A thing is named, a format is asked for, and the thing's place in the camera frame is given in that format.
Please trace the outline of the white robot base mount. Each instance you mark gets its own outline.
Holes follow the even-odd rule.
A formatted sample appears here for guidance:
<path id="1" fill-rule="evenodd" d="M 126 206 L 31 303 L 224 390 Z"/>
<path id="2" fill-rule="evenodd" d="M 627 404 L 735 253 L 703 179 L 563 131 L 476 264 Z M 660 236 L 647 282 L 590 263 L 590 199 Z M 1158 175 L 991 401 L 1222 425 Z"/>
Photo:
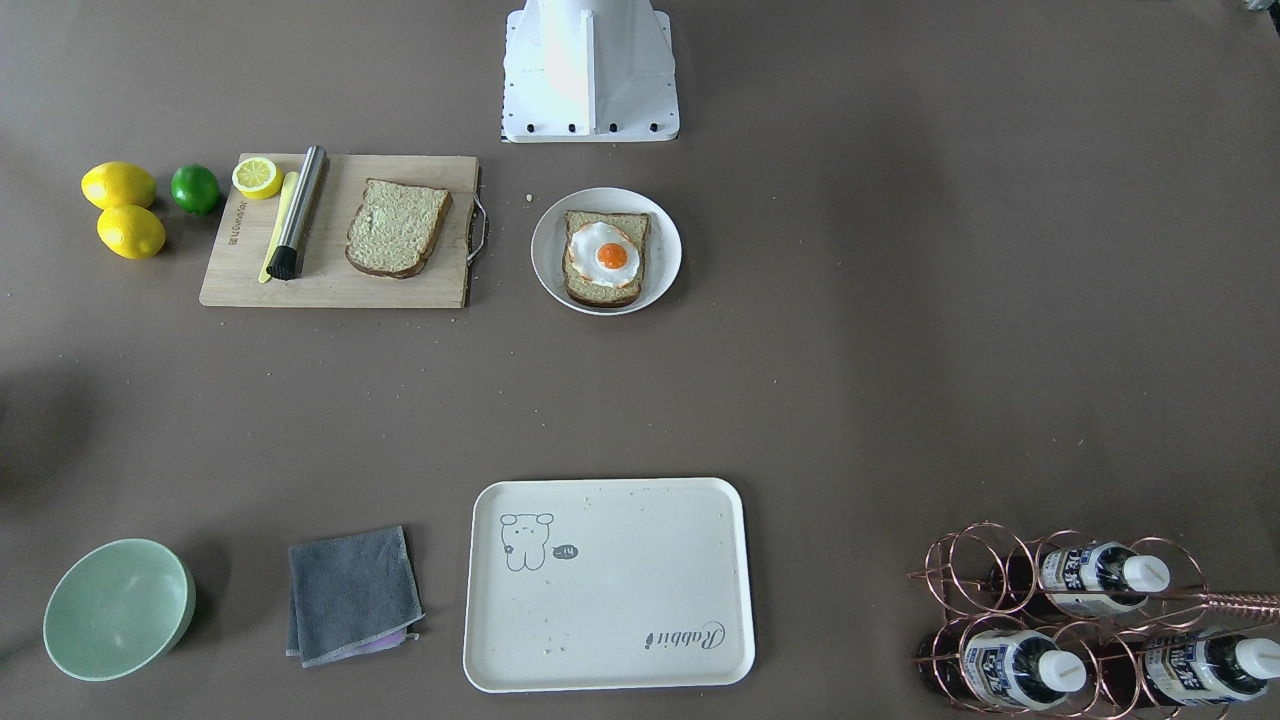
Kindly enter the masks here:
<path id="1" fill-rule="evenodd" d="M 680 135 L 671 18 L 649 1 L 526 1 L 506 17 L 503 70 L 508 143 Z"/>

